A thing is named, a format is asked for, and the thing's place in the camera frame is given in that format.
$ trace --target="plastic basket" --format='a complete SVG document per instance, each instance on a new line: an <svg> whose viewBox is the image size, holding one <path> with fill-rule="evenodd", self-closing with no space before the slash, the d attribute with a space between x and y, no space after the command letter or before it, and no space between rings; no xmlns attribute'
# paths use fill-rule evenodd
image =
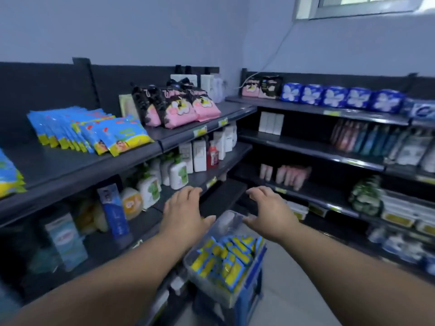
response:
<svg viewBox="0 0 435 326"><path fill-rule="evenodd" d="M207 294L214 301L221 304L221 306L229 309L232 308L236 303L240 290L244 288L246 280L249 278L249 275L253 271L254 266L257 264L258 260L262 258L263 254L258 254L254 258L252 264L249 266L247 276L242 280L242 285L238 286L238 291L234 293L217 287L207 278L200 277L199 274L193 271L191 265L199 256L198 250L205 245L210 237L214 237L217 241L219 241L223 236L226 235L252 235L252 231L250 231L249 228L242 223L242 219L242 214L236 213L232 210L225 211L216 220L215 224L212 225L210 230L201 239L201 241L197 245L192 247L192 249L186 254L183 259L184 266L188 270L190 281L192 281L199 290ZM263 246L259 248L258 252L262 251Z"/></svg>

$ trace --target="right hand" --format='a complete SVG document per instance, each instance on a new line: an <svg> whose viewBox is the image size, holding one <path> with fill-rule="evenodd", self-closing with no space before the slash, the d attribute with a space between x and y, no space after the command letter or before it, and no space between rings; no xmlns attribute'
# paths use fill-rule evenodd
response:
<svg viewBox="0 0 435 326"><path fill-rule="evenodd" d="M267 186L258 186L246 191L258 204L258 216L249 216L243 222L264 238L280 243L300 226L284 199Z"/></svg>

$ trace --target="left hand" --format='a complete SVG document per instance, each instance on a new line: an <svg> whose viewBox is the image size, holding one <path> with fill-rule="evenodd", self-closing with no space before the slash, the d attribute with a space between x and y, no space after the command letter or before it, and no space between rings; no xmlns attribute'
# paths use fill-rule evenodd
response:
<svg viewBox="0 0 435 326"><path fill-rule="evenodd" d="M160 235L185 251L196 244L215 222L216 216L201 218L199 214L199 194L201 188L186 186L177 191L166 203Z"/></svg>

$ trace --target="white wall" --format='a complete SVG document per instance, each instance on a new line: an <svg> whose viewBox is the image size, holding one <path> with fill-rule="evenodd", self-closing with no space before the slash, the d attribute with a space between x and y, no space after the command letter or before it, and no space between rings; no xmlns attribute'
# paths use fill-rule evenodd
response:
<svg viewBox="0 0 435 326"><path fill-rule="evenodd" d="M220 66L239 82L248 0L0 0L0 61Z"/></svg>
<svg viewBox="0 0 435 326"><path fill-rule="evenodd" d="M293 25L295 0L250 0L244 67L259 71ZM297 21L266 68L275 72L435 76L435 15Z"/></svg>

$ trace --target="floor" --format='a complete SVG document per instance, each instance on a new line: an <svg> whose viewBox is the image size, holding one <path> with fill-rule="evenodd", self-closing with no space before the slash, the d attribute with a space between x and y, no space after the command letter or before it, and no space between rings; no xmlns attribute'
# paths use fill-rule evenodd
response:
<svg viewBox="0 0 435 326"><path fill-rule="evenodd" d="M263 263L263 299L249 326L340 326L300 266L274 242L267 243ZM211 326L188 307L176 326Z"/></svg>

